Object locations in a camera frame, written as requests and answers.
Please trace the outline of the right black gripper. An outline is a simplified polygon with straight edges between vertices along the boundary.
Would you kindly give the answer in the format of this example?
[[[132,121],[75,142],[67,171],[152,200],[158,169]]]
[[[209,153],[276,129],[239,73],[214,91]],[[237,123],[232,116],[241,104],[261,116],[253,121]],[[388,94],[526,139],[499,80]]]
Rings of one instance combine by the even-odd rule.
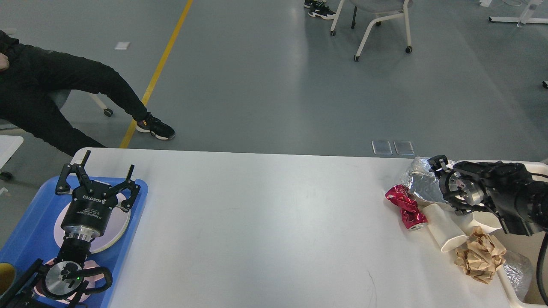
[[[456,214],[486,212],[483,204],[486,193],[476,181],[460,177],[459,173],[450,170],[444,155],[437,155],[427,160],[429,172],[439,180],[442,196]]]

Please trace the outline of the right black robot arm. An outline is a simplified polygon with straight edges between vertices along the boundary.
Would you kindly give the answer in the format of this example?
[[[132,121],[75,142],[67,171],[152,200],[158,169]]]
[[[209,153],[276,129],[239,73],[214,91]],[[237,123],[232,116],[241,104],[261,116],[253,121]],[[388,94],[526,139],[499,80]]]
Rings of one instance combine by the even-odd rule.
[[[532,236],[548,230],[548,184],[522,163],[450,164],[444,155],[427,160],[440,192],[457,215],[488,212],[506,234]]]

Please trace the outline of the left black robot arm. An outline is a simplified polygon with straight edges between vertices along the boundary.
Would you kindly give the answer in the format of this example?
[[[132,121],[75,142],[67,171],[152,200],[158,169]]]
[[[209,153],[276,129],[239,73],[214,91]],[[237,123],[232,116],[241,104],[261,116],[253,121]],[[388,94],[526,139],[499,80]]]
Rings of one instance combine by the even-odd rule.
[[[147,191],[134,165],[125,178],[90,177],[90,153],[40,188],[1,250],[15,271],[3,308],[108,305]]]

